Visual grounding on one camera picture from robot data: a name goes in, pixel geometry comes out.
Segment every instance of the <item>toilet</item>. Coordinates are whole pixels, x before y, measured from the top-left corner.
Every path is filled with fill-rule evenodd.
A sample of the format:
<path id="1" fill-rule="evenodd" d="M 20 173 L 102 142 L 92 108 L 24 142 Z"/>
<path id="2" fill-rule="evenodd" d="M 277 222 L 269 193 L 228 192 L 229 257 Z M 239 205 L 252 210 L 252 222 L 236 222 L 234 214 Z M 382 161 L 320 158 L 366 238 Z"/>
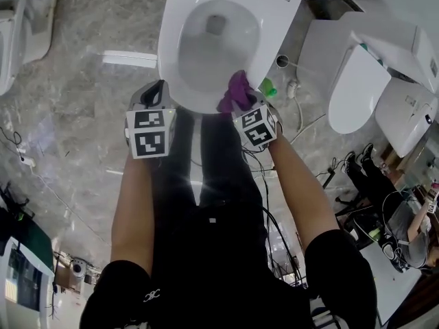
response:
<path id="1" fill-rule="evenodd" d="M 167 0 L 158 70 L 179 105 L 217 113 L 230 77 L 267 75 L 301 0 Z"/>
<path id="2" fill-rule="evenodd" d="M 48 52 L 56 0 L 0 0 L 0 95 L 20 67 Z"/>
<path id="3" fill-rule="evenodd" d="M 297 81 L 321 97 L 337 133 L 355 132 L 375 112 L 381 130 L 404 157 L 435 118 L 438 60 L 419 26 L 347 12 L 338 21 L 311 22 Z"/>

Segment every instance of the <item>green bottle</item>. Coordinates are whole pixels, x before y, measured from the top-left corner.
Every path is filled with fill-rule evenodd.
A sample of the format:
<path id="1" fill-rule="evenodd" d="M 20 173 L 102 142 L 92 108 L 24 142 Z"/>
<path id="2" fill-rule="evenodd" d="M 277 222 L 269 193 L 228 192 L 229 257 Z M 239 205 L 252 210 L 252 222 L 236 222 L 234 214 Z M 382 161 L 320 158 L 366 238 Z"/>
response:
<path id="1" fill-rule="evenodd" d="M 276 88 L 273 86 L 273 82 L 269 80 L 268 78 L 264 78 L 261 85 L 259 86 L 259 90 L 266 96 L 266 97 L 275 97 L 277 94 Z"/>

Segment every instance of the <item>marble floor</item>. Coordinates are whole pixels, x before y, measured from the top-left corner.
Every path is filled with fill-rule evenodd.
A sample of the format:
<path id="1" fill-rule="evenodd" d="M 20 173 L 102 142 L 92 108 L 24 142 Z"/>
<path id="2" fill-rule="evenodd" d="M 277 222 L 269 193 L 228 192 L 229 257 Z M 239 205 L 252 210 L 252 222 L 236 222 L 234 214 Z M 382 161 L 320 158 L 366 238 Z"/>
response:
<path id="1" fill-rule="evenodd" d="M 22 148 L 36 161 L 33 172 L 22 165 L 13 146 L 0 138 L 0 183 L 12 182 L 17 197 L 28 197 L 37 223 L 63 250 L 103 267 L 109 259 L 110 229 L 128 148 L 123 137 L 125 111 L 131 95 L 158 79 L 156 69 L 102 64 L 102 51 L 157 53 L 161 18 L 166 0 L 58 0 L 51 49 L 41 61 L 23 67 L 11 91 L 0 98 L 0 125 L 8 135 L 16 130 Z M 304 3 L 296 15 L 281 52 L 297 62 L 313 16 Z M 278 88 L 273 104 L 293 139 L 299 125 L 298 107 L 286 96 L 295 68 L 278 69 L 269 77 Z M 297 100 L 307 125 L 324 114 L 315 95 L 299 89 Z M 199 162 L 200 136 L 195 133 L 193 160 Z M 373 142 L 385 145 L 383 134 L 371 119 L 358 132 L 339 135 L 326 119 L 317 122 L 294 143 L 308 167 L 326 171 L 334 157 L 361 151 Z M 265 167 L 270 157 L 259 155 Z M 260 173 L 254 173 L 261 192 Z M 195 164 L 191 180 L 200 182 Z M 278 180 L 267 176 L 270 210 L 281 222 L 291 247 L 298 252 L 294 222 Z M 347 176 L 337 171 L 326 192 L 335 197 L 352 192 Z M 334 203 L 334 209 L 341 207 Z"/>

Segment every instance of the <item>white box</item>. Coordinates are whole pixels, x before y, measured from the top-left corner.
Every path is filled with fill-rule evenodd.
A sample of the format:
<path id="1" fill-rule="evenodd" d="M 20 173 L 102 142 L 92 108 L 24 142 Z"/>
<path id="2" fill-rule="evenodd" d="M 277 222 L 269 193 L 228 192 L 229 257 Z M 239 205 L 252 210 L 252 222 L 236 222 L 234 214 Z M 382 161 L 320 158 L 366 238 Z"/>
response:
<path id="1" fill-rule="evenodd" d="M 267 105 L 247 112 L 234 123 L 253 147 L 260 148 L 277 138 L 276 121 Z"/>
<path id="2" fill-rule="evenodd" d="M 133 158 L 153 158 L 169 155 L 171 126 L 176 111 L 140 110 L 126 112 Z"/>

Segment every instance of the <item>shoe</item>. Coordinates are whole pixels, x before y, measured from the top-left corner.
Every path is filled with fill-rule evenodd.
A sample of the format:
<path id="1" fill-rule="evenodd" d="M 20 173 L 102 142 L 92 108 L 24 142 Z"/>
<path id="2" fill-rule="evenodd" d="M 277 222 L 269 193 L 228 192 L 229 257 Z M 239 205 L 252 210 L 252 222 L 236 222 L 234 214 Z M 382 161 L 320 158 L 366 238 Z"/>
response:
<path id="1" fill-rule="evenodd" d="M 344 158 L 344 162 L 342 165 L 342 172 L 345 174 L 348 174 L 349 172 L 349 165 L 355 163 L 355 152 L 351 151 L 347 156 Z"/>
<path id="2" fill-rule="evenodd" d="M 359 164 L 362 165 L 364 161 L 372 160 L 372 152 L 373 152 L 373 144 L 372 143 L 367 144 L 363 152 L 360 155 L 358 155 L 357 160 L 359 161 Z"/>

